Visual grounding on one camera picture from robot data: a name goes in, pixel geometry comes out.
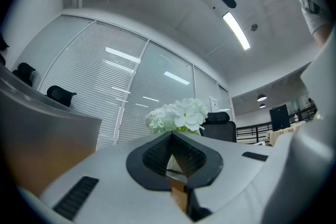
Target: table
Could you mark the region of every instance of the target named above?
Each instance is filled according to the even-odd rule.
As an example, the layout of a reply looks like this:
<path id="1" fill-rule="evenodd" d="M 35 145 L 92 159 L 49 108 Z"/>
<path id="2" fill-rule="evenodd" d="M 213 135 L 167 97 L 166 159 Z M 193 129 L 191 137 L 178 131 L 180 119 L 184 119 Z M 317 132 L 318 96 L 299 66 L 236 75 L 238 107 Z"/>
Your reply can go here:
<path id="1" fill-rule="evenodd" d="M 266 137 L 269 139 L 269 144 L 274 146 L 275 142 L 277 141 L 277 139 L 280 135 L 288 134 L 288 133 L 295 133 L 305 123 L 306 123 L 305 121 L 299 121 L 297 123 L 290 124 L 290 127 L 285 128 L 285 129 L 277 130 L 277 131 L 274 131 L 274 132 L 272 130 L 267 131 Z"/>

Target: flower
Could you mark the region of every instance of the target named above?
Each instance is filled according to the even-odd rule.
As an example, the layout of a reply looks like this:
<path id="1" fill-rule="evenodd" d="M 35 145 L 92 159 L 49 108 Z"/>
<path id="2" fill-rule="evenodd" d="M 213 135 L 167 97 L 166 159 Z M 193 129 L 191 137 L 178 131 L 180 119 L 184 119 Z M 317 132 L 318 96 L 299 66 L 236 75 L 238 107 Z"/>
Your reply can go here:
<path id="1" fill-rule="evenodd" d="M 200 124 L 207 118 L 207 108 L 199 99 L 185 98 L 182 102 L 176 100 L 175 103 L 164 105 L 155 109 L 146 116 L 145 126 L 151 133 L 167 131 L 191 131 L 196 133 Z"/>

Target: computer monitor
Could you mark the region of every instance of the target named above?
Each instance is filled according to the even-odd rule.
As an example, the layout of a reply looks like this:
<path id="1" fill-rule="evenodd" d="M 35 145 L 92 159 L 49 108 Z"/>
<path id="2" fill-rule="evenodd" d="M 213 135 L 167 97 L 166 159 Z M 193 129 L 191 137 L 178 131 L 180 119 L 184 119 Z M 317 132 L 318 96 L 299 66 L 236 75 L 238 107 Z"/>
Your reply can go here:
<path id="1" fill-rule="evenodd" d="M 290 127 L 287 106 L 285 104 L 278 108 L 271 109 L 269 114 L 271 116 L 273 131 Z"/>

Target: railing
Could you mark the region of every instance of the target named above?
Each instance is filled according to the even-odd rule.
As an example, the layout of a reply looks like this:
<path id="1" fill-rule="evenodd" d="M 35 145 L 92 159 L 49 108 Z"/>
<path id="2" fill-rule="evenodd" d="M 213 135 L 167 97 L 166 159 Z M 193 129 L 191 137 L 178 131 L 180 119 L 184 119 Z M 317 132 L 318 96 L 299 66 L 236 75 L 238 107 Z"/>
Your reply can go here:
<path id="1" fill-rule="evenodd" d="M 316 114 L 316 107 L 311 106 L 309 108 L 298 111 L 295 114 L 289 115 L 290 123 L 295 122 L 295 115 L 298 116 L 299 121 L 311 121 Z M 250 125 L 237 128 L 237 142 L 244 144 L 255 144 L 261 141 L 265 141 L 266 145 L 269 144 L 269 139 L 266 137 L 267 131 L 272 130 L 272 123 L 265 122 L 256 125 Z"/>

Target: hydrangea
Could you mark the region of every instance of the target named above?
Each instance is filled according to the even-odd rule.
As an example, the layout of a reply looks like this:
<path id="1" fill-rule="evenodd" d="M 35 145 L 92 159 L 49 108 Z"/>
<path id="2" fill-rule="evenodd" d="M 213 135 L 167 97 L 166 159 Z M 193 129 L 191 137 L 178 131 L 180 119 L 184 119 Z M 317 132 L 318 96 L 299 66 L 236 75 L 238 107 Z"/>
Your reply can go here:
<path id="1" fill-rule="evenodd" d="M 145 126 L 156 134 L 167 131 L 196 133 L 205 122 L 208 110 L 199 99 L 185 98 L 155 109 L 146 116 Z"/>

